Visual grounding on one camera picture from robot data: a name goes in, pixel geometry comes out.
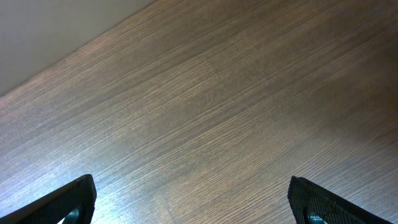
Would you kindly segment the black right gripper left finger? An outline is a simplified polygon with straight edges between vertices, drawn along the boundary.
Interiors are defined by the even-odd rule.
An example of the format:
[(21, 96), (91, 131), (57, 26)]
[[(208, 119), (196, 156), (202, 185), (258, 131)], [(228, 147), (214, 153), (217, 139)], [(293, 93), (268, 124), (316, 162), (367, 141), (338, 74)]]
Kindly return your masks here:
[(90, 224), (95, 210), (93, 176), (85, 174), (1, 218), (1, 224)]

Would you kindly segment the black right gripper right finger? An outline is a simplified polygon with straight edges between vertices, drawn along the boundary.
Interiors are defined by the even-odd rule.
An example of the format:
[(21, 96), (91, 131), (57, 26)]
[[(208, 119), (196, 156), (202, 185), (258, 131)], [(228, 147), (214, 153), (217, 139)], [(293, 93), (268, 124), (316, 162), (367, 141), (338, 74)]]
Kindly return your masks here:
[(287, 198), (298, 224), (391, 224), (303, 177), (291, 178)]

